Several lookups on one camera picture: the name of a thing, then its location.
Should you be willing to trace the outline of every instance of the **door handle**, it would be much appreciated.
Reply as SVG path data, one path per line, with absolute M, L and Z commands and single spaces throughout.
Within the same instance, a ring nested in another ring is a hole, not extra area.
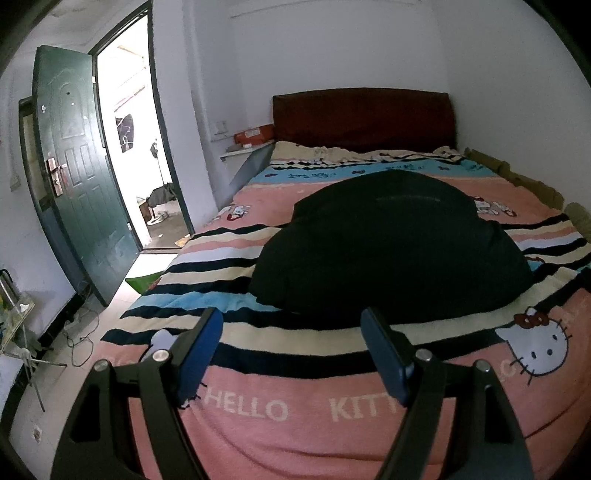
M 47 159 L 47 170 L 49 171 L 49 178 L 51 179 L 51 186 L 56 197 L 64 195 L 64 189 L 61 184 L 60 170 L 61 165 L 58 165 L 55 158 Z

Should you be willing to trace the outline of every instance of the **green door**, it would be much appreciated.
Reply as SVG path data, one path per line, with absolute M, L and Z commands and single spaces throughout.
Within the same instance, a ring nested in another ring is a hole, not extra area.
M 95 294 L 107 305 L 139 250 L 100 140 L 91 56 L 39 47 L 33 101 L 54 210 Z

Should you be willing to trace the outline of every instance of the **floor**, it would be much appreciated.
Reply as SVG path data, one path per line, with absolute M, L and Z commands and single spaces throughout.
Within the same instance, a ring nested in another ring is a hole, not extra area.
M 152 241 L 146 248 L 179 248 L 175 242 L 188 234 L 181 212 L 172 213 L 166 220 L 156 225 L 148 225 L 148 232 Z
M 175 257 L 176 254 L 140 255 L 127 276 L 139 277 L 164 270 Z M 96 331 L 90 335 L 90 339 L 97 343 L 107 330 L 114 327 L 121 314 L 138 297 L 139 294 L 126 282 L 120 286 L 115 298 L 107 308 L 102 307 L 96 298 L 91 297 L 85 307 L 98 312 L 100 322 Z M 96 315 L 87 312 L 81 317 L 80 325 L 70 330 L 70 336 L 78 340 L 95 326 Z M 58 335 L 52 347 L 54 351 L 47 352 L 44 360 L 66 363 L 68 367 L 42 365 L 34 374 L 46 412 L 41 411 L 35 390 L 27 387 L 10 432 L 10 442 L 14 449 L 38 480 L 50 478 L 51 466 L 61 431 L 80 387 L 92 367 L 90 361 L 80 368 L 71 366 L 72 350 L 66 345 L 63 335 Z M 74 362 L 82 363 L 90 354 L 90 350 L 91 345 L 87 342 L 76 347 Z M 38 441 L 33 436 L 35 429 L 41 431 Z

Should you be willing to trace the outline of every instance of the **bed sheet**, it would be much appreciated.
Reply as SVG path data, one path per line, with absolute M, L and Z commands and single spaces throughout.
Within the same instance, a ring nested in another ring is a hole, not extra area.
M 493 365 L 539 480 L 552 475 L 591 417 L 591 245 L 565 215 L 459 155 L 359 155 L 279 142 L 269 167 L 187 243 L 95 354 L 114 365 L 134 363 L 159 330 L 178 335 L 205 308 L 224 312 L 207 387 L 180 410 L 212 480 L 377 474 L 405 410 L 385 392 L 359 319 L 343 317 L 339 329 L 323 330 L 318 318 L 257 303 L 248 284 L 263 245 L 290 221 L 295 202 L 336 181 L 392 168 L 472 196 L 481 217 L 503 224 L 535 272 L 531 289 L 494 312 L 393 328 L 439 358 Z M 452 408 L 446 400 L 425 479 L 440 472 Z M 158 479 L 137 402 L 131 411 L 144 473 Z M 556 445 L 548 447 L 552 439 Z

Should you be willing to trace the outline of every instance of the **bed headboard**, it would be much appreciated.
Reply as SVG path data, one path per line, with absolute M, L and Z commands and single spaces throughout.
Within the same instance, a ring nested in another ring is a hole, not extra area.
M 456 147 L 446 93 L 344 88 L 273 97 L 275 137 L 305 147 L 432 152 Z

